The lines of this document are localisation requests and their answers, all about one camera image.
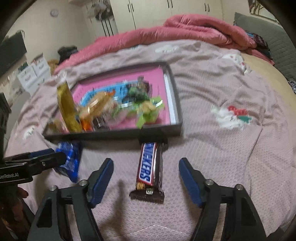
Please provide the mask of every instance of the screw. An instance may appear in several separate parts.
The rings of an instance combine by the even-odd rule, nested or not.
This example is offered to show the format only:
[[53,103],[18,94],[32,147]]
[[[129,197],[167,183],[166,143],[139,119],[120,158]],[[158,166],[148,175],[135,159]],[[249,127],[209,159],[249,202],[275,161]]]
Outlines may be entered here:
[[88,181],[87,180],[81,180],[79,183],[79,186],[85,186],[88,184]]
[[243,189],[244,189],[243,185],[237,184],[237,190],[241,191]]
[[211,185],[214,184],[214,181],[211,180],[211,179],[207,179],[207,180],[205,181],[205,183],[206,183],[208,186],[211,186]]
[[56,189],[57,189],[57,186],[56,186],[56,185],[53,185],[53,186],[51,186],[51,187],[49,188],[50,191],[54,191],[54,190],[56,190]]

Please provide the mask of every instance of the white drawer unit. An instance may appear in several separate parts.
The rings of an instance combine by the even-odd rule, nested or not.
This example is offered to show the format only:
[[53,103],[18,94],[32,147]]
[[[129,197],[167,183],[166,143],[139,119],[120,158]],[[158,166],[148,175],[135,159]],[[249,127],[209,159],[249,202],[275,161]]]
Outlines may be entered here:
[[45,58],[40,58],[36,62],[32,63],[31,66],[37,76],[42,75],[45,71],[50,71],[50,67]]
[[45,71],[42,75],[38,76],[34,82],[26,86],[25,90],[32,96],[38,87],[51,77],[50,71]]
[[35,74],[35,71],[33,70],[33,67],[32,66],[28,66],[26,67],[25,69],[23,69],[18,75],[17,75],[17,78],[20,80],[20,79],[23,79],[25,76],[28,76],[28,74],[30,74],[31,76],[34,76],[36,75]]
[[35,82],[37,79],[37,76],[31,66],[28,66],[23,71],[21,71],[17,75],[18,80],[22,84],[22,86],[25,88],[26,86],[30,85],[31,83]]
[[51,77],[50,67],[44,58],[26,67],[17,75],[22,87],[32,96],[39,85]]

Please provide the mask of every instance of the snickers logo text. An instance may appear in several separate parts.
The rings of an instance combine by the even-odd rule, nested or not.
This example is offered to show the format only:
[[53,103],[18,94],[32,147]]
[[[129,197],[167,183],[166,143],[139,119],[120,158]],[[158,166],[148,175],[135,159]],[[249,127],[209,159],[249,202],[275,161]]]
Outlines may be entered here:
[[139,180],[148,185],[153,184],[153,160],[155,157],[155,145],[156,143],[145,143],[141,155]]

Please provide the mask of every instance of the chocolate bar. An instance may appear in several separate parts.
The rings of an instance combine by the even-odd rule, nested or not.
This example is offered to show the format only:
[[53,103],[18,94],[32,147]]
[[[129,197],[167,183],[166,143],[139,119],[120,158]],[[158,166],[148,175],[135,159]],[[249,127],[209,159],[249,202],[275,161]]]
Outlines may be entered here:
[[164,192],[161,188],[163,175],[163,143],[142,144],[137,173],[136,189],[131,191],[131,199],[163,203]]

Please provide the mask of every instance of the red blanket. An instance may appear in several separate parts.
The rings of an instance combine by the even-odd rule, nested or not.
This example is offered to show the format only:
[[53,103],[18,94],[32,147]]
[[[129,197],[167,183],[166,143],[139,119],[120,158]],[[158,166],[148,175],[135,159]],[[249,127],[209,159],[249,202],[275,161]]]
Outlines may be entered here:
[[55,74],[66,67],[78,65],[124,48],[179,39],[202,40],[219,47],[238,49],[274,65],[272,60],[255,50],[256,43],[242,28],[210,16],[189,14],[173,16],[167,19],[162,27],[137,29],[111,37],[100,37],[95,43],[71,55],[68,60],[56,68]]

